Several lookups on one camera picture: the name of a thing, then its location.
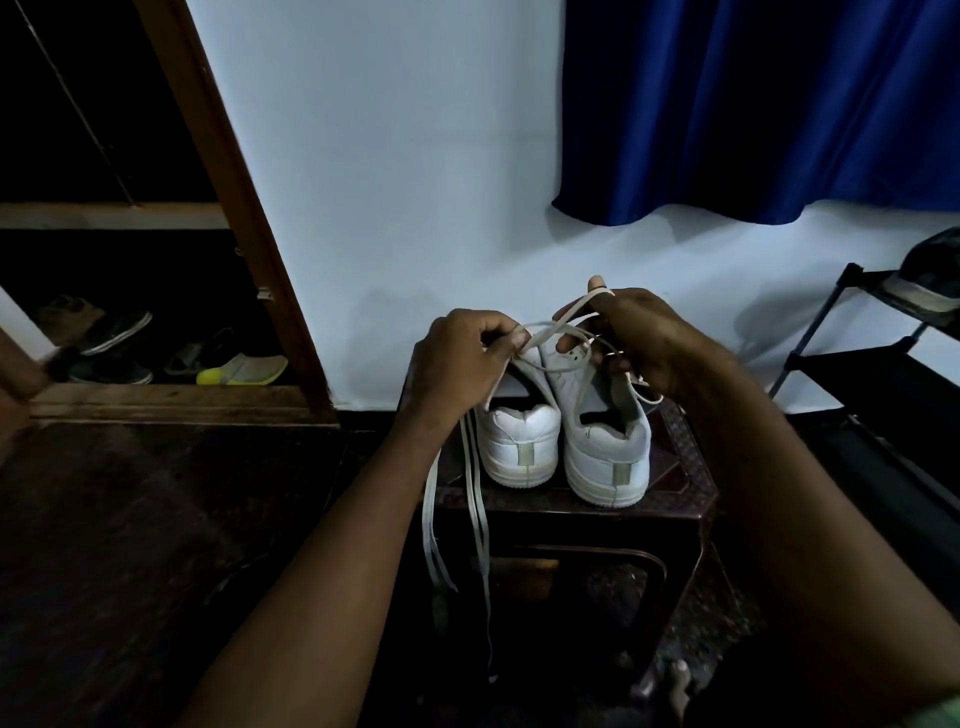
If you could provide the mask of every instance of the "wooden door frame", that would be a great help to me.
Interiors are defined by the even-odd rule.
[[[336,424],[326,376],[273,231],[227,117],[185,0],[133,0],[163,74],[265,301],[280,344],[318,422]]]

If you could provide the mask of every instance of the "yellow-green shoe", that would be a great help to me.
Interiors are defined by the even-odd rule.
[[[283,374],[286,368],[286,356],[247,356],[238,353],[222,367],[199,372],[197,383],[263,386]]]

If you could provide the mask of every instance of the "sneaker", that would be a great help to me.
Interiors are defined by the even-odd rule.
[[[197,373],[198,384],[249,384],[266,386],[277,379],[287,368],[287,357],[247,356],[238,353],[220,367],[204,369]]]
[[[938,232],[915,245],[881,287],[927,313],[960,308],[960,228]]]
[[[89,301],[73,296],[57,296],[34,312],[36,325],[58,347],[72,347],[99,319],[104,311]]]
[[[78,345],[83,356],[92,356],[112,349],[121,341],[126,341],[153,320],[150,311],[133,310],[123,313],[109,313],[93,325]]]
[[[70,367],[70,381],[81,384],[147,384],[154,373],[123,356],[81,359]]]
[[[560,408],[540,351],[513,359],[485,407],[476,407],[477,449],[487,474],[508,488],[534,488],[557,470]]]
[[[627,374],[611,375],[590,361],[588,347],[556,351],[559,336],[540,356],[564,417],[564,469],[583,500],[626,508],[647,492],[650,424]]]
[[[168,376],[197,378],[204,369],[221,367],[240,353],[232,328],[221,328],[203,342],[191,342],[170,357],[163,372]]]

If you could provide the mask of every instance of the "white shoelace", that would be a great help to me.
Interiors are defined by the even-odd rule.
[[[584,347],[587,350],[588,355],[578,360],[573,366],[559,369],[549,369],[529,361],[526,363],[530,364],[530,366],[534,367],[535,369],[541,370],[542,372],[576,372],[590,365],[589,348],[594,341],[600,341],[608,349],[610,349],[611,352],[619,353],[615,346],[605,341],[603,338],[599,336],[590,336],[581,328],[571,326],[569,323],[570,320],[578,316],[578,312],[581,308],[583,308],[585,303],[601,293],[609,293],[610,295],[614,295],[609,288],[594,288],[577,303],[571,306],[570,309],[558,321],[540,321],[533,324],[524,324],[525,328],[543,327],[543,330],[532,335],[530,340],[519,351],[517,356],[523,356],[534,347],[545,344],[557,333],[570,334],[571,336],[580,339],[582,343],[579,346]],[[646,382],[640,376],[630,375],[630,381],[633,385],[646,386]],[[493,386],[494,391],[498,384],[499,380]],[[658,404],[663,399],[663,397],[660,397],[656,400],[647,400],[634,387],[631,387],[631,389],[633,390],[634,396],[638,400],[646,402],[647,404]],[[470,514],[470,523],[473,526],[473,542],[476,546],[477,563],[480,568],[480,577],[483,580],[483,595],[487,608],[487,646],[489,650],[487,671],[490,682],[493,682],[496,680],[496,675],[490,674],[493,664],[493,642],[490,635],[490,527],[487,523],[487,511],[483,505],[483,492],[480,487],[483,466],[480,463],[480,452],[479,448],[477,447],[476,432],[474,430],[473,420],[470,415],[471,413],[468,412],[463,418],[461,418],[460,435],[464,445],[464,479],[467,488],[467,509],[469,510]],[[433,582],[434,587],[442,587],[445,585],[452,591],[456,592],[457,587],[450,578],[449,571],[447,571],[446,565],[444,564],[444,559],[440,555],[440,547],[437,544],[437,537],[433,530],[434,508],[437,499],[437,472],[439,464],[440,454],[437,453],[437,457],[434,459],[433,465],[430,467],[430,472],[427,474],[426,484],[423,488],[423,508],[420,514],[420,527],[423,535],[423,555],[426,557],[427,571],[430,574],[430,580]]]

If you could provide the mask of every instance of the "shoe sole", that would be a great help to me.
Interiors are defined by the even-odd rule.
[[[480,450],[480,460],[483,463],[484,470],[490,476],[493,482],[499,483],[506,488],[516,490],[527,490],[543,485],[547,480],[553,477],[560,465],[560,459],[549,463],[540,463],[539,465],[504,465],[492,460],[489,455]]]
[[[117,344],[119,344],[120,342],[126,341],[127,339],[129,339],[129,338],[130,338],[131,336],[133,336],[135,333],[137,333],[137,332],[140,331],[142,328],[144,328],[145,326],[147,326],[147,324],[149,324],[153,319],[154,319],[154,314],[152,314],[150,311],[147,311],[147,313],[144,314],[144,317],[143,317],[142,319],[140,319],[136,324],[134,324],[132,327],[128,328],[128,329],[127,329],[126,331],[124,331],[123,333],[121,333],[121,334],[119,334],[119,335],[117,335],[117,336],[114,336],[114,337],[113,337],[112,339],[110,339],[109,341],[105,341],[103,344],[100,344],[100,345],[98,345],[98,346],[95,346],[95,347],[93,347],[92,349],[84,349],[82,352],[80,352],[80,354],[81,354],[81,356],[92,356],[92,355],[95,354],[95,353],[103,353],[103,352],[106,352],[106,351],[112,349],[113,347],[115,347],[115,346],[116,346]]]
[[[74,384],[105,384],[106,383],[102,381],[90,381],[89,379],[81,379],[78,376],[73,376],[73,375],[70,375],[69,378],[70,378],[70,381],[72,381]],[[149,384],[153,380],[154,380],[154,373],[147,372],[147,375],[144,376],[142,379],[139,379],[138,381],[117,381],[117,382],[110,382],[110,383],[111,384]]]
[[[928,313],[950,313],[960,308],[960,299],[947,298],[900,276],[891,276],[880,287],[894,298]]]
[[[567,443],[566,453],[564,454],[566,482],[569,484],[570,490],[587,503],[599,505],[602,508],[629,508],[646,495],[647,486],[650,484],[649,473],[644,479],[643,485],[613,486],[597,483],[577,469],[573,462],[572,453],[573,448]]]

